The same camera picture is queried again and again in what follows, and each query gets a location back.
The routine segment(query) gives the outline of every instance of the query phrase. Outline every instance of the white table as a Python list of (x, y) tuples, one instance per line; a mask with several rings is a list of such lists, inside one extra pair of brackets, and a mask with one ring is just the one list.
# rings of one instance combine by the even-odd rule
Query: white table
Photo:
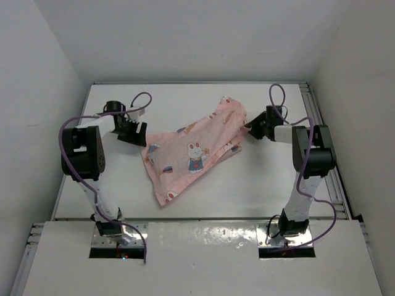
[[(244, 84), (116, 84), (93, 85), (84, 115), (101, 112), (107, 101), (129, 106), (141, 91), (153, 96), (141, 121), (148, 123), (148, 133), (173, 132), (213, 112), (222, 96), (239, 100), (247, 111), (247, 120), (260, 114), (268, 99), (267, 83)], [(284, 84), (288, 120), (306, 116), (298, 84)], [(280, 103), (279, 89), (273, 92)], [(145, 104), (141, 97), (137, 104)], [(295, 171), (291, 146), (257, 141), (247, 135), (243, 151), (213, 167), (182, 192), (177, 200), (161, 208), (154, 197), (151, 180), (141, 159), (140, 148), (116, 140), (109, 134), (103, 139), (106, 153), (105, 186), (126, 218), (252, 218), (281, 213), (292, 190)], [(318, 198), (329, 200), (325, 182), (317, 189)], [(60, 189), (55, 218), (89, 218), (93, 209), (82, 189), (68, 176)], [(312, 217), (331, 217), (328, 205), (313, 203)]]
[[(311, 220), (312, 235), (329, 223)], [(258, 258), (253, 222), (149, 223), (146, 265), (89, 259), (93, 228), (47, 222), (23, 296), (381, 295), (355, 220), (338, 221), (315, 243), (315, 258), (266, 260)]]

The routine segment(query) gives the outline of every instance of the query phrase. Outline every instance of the pink towel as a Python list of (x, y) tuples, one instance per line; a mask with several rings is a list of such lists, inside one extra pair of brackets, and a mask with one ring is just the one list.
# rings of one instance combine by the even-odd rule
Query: pink towel
[(205, 118), (175, 133), (147, 136), (147, 147), (141, 154), (161, 206), (215, 164), (240, 152), (245, 124), (243, 105), (224, 97)]

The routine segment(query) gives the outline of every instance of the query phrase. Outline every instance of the bunny print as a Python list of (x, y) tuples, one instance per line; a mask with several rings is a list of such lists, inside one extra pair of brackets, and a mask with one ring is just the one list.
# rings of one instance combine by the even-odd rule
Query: bunny print
[(207, 159), (208, 149), (202, 149), (199, 142), (188, 144), (188, 156), (189, 160), (187, 167), (191, 174), (200, 172), (203, 169), (203, 161)]

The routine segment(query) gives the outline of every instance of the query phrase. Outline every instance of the white wall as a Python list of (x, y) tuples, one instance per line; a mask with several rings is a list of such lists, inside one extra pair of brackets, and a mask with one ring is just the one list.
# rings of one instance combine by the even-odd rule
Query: white wall
[(350, 0), (35, 0), (93, 81), (309, 80)]
[(394, 16), (393, 0), (354, 1), (314, 86), (385, 295), (395, 295)]
[(61, 179), (57, 131), (86, 89), (33, 0), (0, 8), (0, 295), (32, 222), (50, 219)]

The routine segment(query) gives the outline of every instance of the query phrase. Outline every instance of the purple cable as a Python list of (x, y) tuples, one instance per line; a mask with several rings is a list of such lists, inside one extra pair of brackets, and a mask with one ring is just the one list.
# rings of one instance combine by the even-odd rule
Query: purple cable
[(312, 129), (313, 129), (313, 127), (314, 127), (314, 119), (313, 119), (312, 117), (309, 117), (309, 116), (308, 116), (308, 117), (305, 117), (305, 118), (303, 118), (303, 119), (298, 120), (297, 122), (289, 123), (289, 122), (281, 115), (281, 113), (277, 110), (277, 108), (275, 107), (275, 104), (274, 104), (274, 101), (273, 101), (273, 97), (272, 97), (272, 88), (273, 88), (274, 86), (278, 86), (278, 87), (281, 89), (281, 91), (283, 92), (283, 102), (281, 103), (281, 105), (283, 105), (284, 102), (285, 102), (285, 91), (284, 91), (283, 87), (282, 87), (280, 84), (278, 84), (278, 83), (274, 83), (274, 84), (272, 84), (272, 85), (269, 87), (269, 99), (270, 99), (270, 103), (272, 103), (272, 106), (274, 107), (274, 108), (273, 108), (274, 111), (275, 111), (275, 112), (277, 113), (277, 115), (283, 120), (283, 122), (285, 122), (287, 125), (294, 126), (294, 125), (298, 125), (299, 123), (301, 123), (301, 122), (303, 122), (303, 121), (305, 121), (305, 120), (308, 120), (308, 121), (309, 121), (309, 124), (310, 124), (309, 145), (307, 146), (307, 149), (306, 149), (306, 156), (304, 157), (304, 160), (303, 160), (301, 172), (299, 173), (299, 176), (297, 177), (296, 190), (297, 190), (297, 192), (298, 192), (299, 194), (304, 195), (304, 196), (306, 196), (306, 197), (308, 197), (308, 198), (310, 198), (310, 199), (314, 199), (315, 202), (330, 205), (330, 206), (332, 207), (332, 210), (333, 210), (333, 221), (332, 221), (332, 224), (329, 226), (329, 228), (328, 228), (326, 231), (324, 231), (323, 233), (321, 233), (319, 236), (313, 238), (313, 239), (312, 239), (311, 241), (309, 241), (309, 242), (305, 242), (305, 243), (300, 244), (300, 245), (297, 245), (297, 246), (295, 246), (295, 247), (283, 248), (283, 249), (277, 249), (277, 250), (275, 250), (276, 252), (282, 252), (282, 251), (290, 251), (290, 250), (298, 249), (298, 248), (300, 248), (300, 247), (303, 247), (304, 245), (309, 245), (309, 244), (311, 244), (311, 243), (313, 243), (313, 242), (319, 240), (321, 237), (325, 236), (326, 234), (328, 234), (328, 232), (330, 232), (330, 231), (332, 230), (332, 228), (335, 226), (336, 219), (337, 219), (337, 214), (336, 214), (336, 209), (335, 209), (335, 207), (333, 206), (333, 204), (332, 204), (331, 202), (329, 202), (329, 201), (327, 201), (327, 200), (316, 199), (315, 197), (312, 197), (310, 194), (301, 191), (300, 186), (301, 186), (302, 177), (303, 177), (304, 171), (305, 171), (305, 169), (306, 169), (307, 160), (309, 159), (311, 146), (312, 146), (312, 144), (313, 144), (313, 136), (314, 136), (314, 133), (313, 133), (313, 130), (312, 130)]
[[(151, 102), (152, 102), (152, 96), (148, 93), (148, 92), (141, 92), (139, 93), (137, 96), (135, 96), (135, 98), (132, 100), (132, 103), (142, 94), (147, 94), (149, 96), (149, 102), (147, 104), (145, 104), (142, 107), (139, 107), (137, 109), (134, 110), (127, 110), (127, 111), (121, 111), (121, 112), (109, 112), (109, 113), (105, 113), (106, 115), (120, 115), (120, 114), (126, 114), (126, 113), (132, 113), (132, 112), (137, 112), (140, 110), (143, 110), (144, 108), (146, 108)], [(121, 226), (126, 226), (129, 228), (132, 228), (132, 230), (134, 230), (135, 232), (138, 233), (138, 235), (141, 237), (141, 240), (143, 241), (143, 245), (144, 245), (144, 263), (146, 263), (146, 257), (147, 257), (147, 243), (146, 240), (144, 239), (142, 233), (134, 226), (124, 223), (124, 222), (119, 222), (119, 221), (114, 221), (109, 219), (108, 217), (105, 216), (105, 214), (103, 214), (99, 207), (96, 205), (98, 203), (98, 192), (95, 190), (95, 188), (91, 187), (87, 182), (85, 182), (85, 180), (78, 174), (78, 172), (74, 169), (72, 163), (70, 162), (69, 158), (67, 157), (66, 151), (64, 149), (64, 145), (63, 145), (63, 139), (62, 139), (62, 134), (63, 134), (63, 130), (65, 129), (65, 127), (72, 121), (74, 120), (79, 120), (79, 119), (83, 119), (83, 118), (99, 118), (100, 116), (89, 116), (89, 115), (84, 115), (84, 116), (77, 116), (77, 117), (72, 117), (68, 120), (66, 120), (65, 123), (63, 123), (63, 125), (60, 127), (59, 130), (59, 135), (58, 135), (58, 141), (59, 141), (59, 147), (60, 147), (60, 152), (63, 156), (63, 159), (65, 161), (65, 163), (67, 164), (70, 172), (74, 175), (74, 177), (79, 180), (79, 182), (81, 182), (82, 184), (84, 184), (86, 186), (86, 188), (88, 188), (90, 191), (92, 191), (94, 193), (94, 203), (95, 203), (95, 207), (96, 207), (96, 211), (97, 213), (103, 218), (105, 219), (107, 222), (110, 222), (112, 224), (116, 224), (116, 225), (121, 225)]]

